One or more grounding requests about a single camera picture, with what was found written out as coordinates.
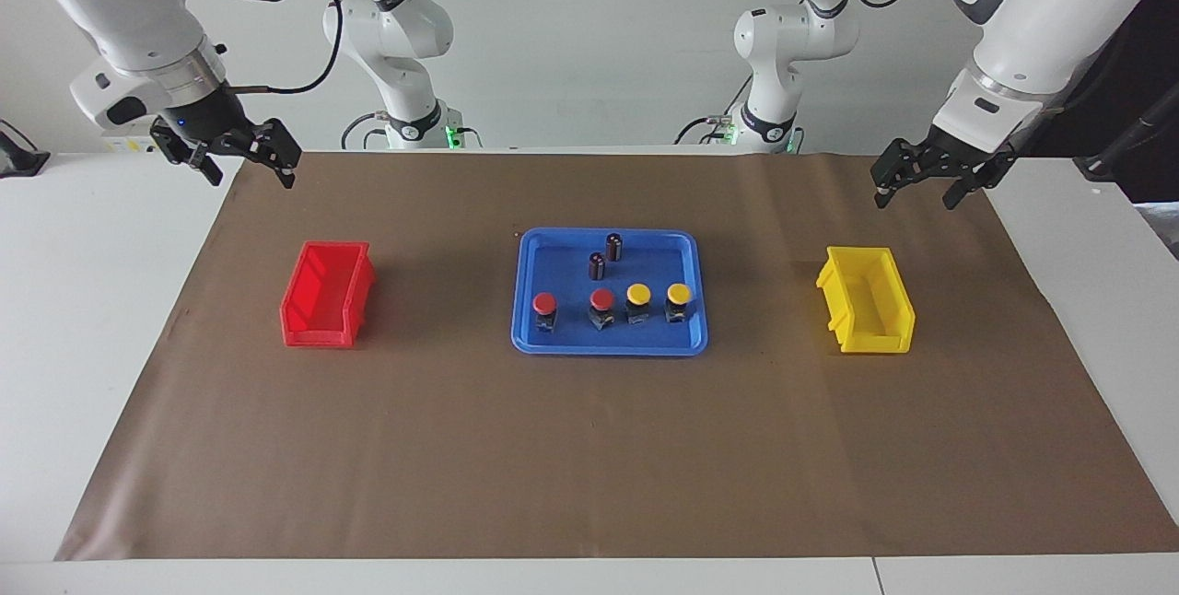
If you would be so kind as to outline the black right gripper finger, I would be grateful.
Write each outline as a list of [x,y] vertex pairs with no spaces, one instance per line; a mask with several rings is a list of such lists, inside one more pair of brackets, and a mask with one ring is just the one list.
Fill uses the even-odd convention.
[[241,148],[241,157],[272,171],[286,191],[294,189],[303,148],[286,125],[278,118],[268,118],[264,123],[246,120],[244,135],[246,143]]
[[164,118],[156,118],[150,124],[150,135],[169,164],[193,168],[215,187],[222,183],[223,171],[217,163],[208,157],[206,147],[203,145],[191,146]]

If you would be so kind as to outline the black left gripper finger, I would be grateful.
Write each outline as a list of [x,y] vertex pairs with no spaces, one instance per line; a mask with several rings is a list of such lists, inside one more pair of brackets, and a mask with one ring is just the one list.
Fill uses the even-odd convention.
[[926,156],[923,146],[897,138],[889,143],[876,161],[872,161],[870,176],[876,189],[872,201],[877,209],[885,209],[901,189],[923,180],[921,166],[923,156]]
[[970,193],[997,187],[1006,174],[1007,161],[986,161],[979,168],[966,170],[943,194],[944,209],[954,210]]

